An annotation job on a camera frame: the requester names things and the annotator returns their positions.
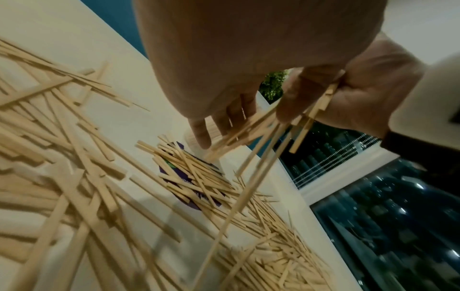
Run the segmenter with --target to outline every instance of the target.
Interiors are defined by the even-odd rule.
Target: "purple sticker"
[[[179,148],[181,148],[182,150],[184,149],[184,145],[182,145],[182,144],[179,143],[178,141],[177,141],[176,143],[179,145]],[[202,161],[203,163],[205,163],[205,164],[207,164],[207,165],[209,165],[209,166],[215,168],[216,170],[219,169],[219,168],[217,168],[215,165],[213,165],[213,164],[211,164],[211,163],[207,163],[207,162],[205,162],[205,161],[203,161],[203,160],[201,160],[201,159],[199,159],[199,158],[197,158],[197,157],[195,157],[195,158],[196,158],[197,160],[200,160],[200,161]],[[193,185],[192,179],[190,179],[190,178],[187,176],[186,173],[182,172],[180,169],[178,169],[176,166],[174,166],[173,164],[171,164],[171,163],[170,163],[169,161],[167,161],[166,159],[164,159],[164,158],[162,158],[162,159],[166,162],[166,164],[167,164],[171,169],[173,169],[173,170],[176,172],[176,174],[179,175],[179,178],[181,178],[184,182],[187,182],[187,183],[190,183],[190,184]],[[161,167],[160,167],[160,173],[166,174],[165,170],[163,170],[163,168],[161,168]],[[168,181],[168,180],[166,180],[166,179],[164,179],[164,180],[165,180],[166,182],[168,182],[168,183],[171,183],[171,184],[173,184],[173,185],[178,186],[178,185],[177,185],[176,183],[174,183],[174,182]],[[198,196],[198,198],[200,198],[200,199],[203,198],[203,199],[205,199],[205,200],[208,200],[208,198],[206,197],[206,195],[205,195],[204,193],[199,192],[199,191],[195,191],[195,190],[193,190],[193,192]],[[178,197],[178,196],[176,196],[176,197],[177,197],[180,201],[182,201],[185,205],[188,205],[188,206],[190,206],[190,207],[193,208],[193,209],[200,210],[200,208],[199,208],[192,200],[190,200],[190,202],[187,203],[187,202],[183,201],[182,199],[180,199],[180,197]],[[221,205],[222,205],[222,204],[221,204],[219,201],[217,201],[216,199],[214,199],[214,198],[211,198],[211,199],[214,200],[214,203],[215,203],[217,206],[221,206]]]

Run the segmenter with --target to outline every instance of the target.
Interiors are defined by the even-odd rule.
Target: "white table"
[[[183,134],[188,129],[187,121],[166,100],[148,60],[79,0],[1,0],[0,35],[76,70],[97,68],[108,59],[111,66],[103,81],[113,85],[126,99],[148,108],[150,112],[137,106],[127,108],[97,95],[91,97],[84,106],[84,111],[100,127],[104,135],[154,172],[159,172],[158,167],[149,154],[135,148],[137,140],[155,145],[158,143],[157,135],[169,133],[176,140],[182,141]],[[33,85],[27,80],[17,82],[23,86]],[[220,160],[230,180],[233,178],[233,170],[249,151],[246,147],[240,147]],[[130,174],[143,178],[160,194],[216,231],[199,211],[183,205],[170,192],[135,170],[122,158],[117,157],[115,163],[128,169]],[[255,163],[252,163],[246,171],[246,179],[254,165]],[[180,244],[172,241],[131,208],[126,208],[128,219],[134,229],[154,246],[160,257],[168,262],[186,283],[192,282],[212,243],[211,240],[172,214],[169,208],[128,179],[119,184],[163,221],[167,221],[184,238]],[[261,190],[281,200],[281,203],[275,203],[274,206],[286,221],[286,209],[289,209],[300,234],[331,265],[340,290],[359,290],[356,281],[324,235],[311,211],[305,211],[307,206],[281,163],[278,162],[270,171],[261,185]],[[0,211],[0,217],[11,215],[11,212]],[[31,224],[43,223],[43,217],[33,214],[21,215],[17,219]],[[70,242],[71,230],[63,226],[59,231],[64,237],[52,248],[35,290],[48,290],[50,279],[59,268],[62,253],[66,251]],[[229,241],[236,245],[246,244],[252,240],[246,233],[233,226],[230,227],[229,234]],[[18,269],[19,264],[0,257],[0,291],[7,288]],[[219,279],[217,272],[214,267],[208,269],[206,279],[203,280],[203,290],[216,289]],[[97,280],[85,256],[72,290],[98,289]]]

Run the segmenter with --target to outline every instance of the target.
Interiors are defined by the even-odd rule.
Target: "glass pane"
[[[283,138],[276,143],[275,150],[282,141]],[[280,161],[297,189],[301,189],[379,141],[358,131],[315,122],[297,152],[289,153],[288,145]]]
[[[398,159],[311,206],[363,290],[460,290],[460,199],[424,173]]]

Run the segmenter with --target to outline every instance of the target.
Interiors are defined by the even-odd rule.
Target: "hand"
[[[380,34],[345,67],[341,84],[317,120],[383,138],[392,112],[422,78],[426,65]],[[286,82],[296,79],[293,72]]]
[[[272,71],[303,67],[295,84],[302,98],[283,97],[278,114],[295,118],[369,46],[386,2],[134,1],[157,80],[203,148],[211,144],[204,118],[212,116],[225,135],[255,113],[257,89]]]

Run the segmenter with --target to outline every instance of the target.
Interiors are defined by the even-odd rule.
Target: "green foliage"
[[[275,102],[283,96],[281,85],[286,78],[286,71],[278,71],[266,75],[265,80],[260,84],[259,92],[269,104]]]

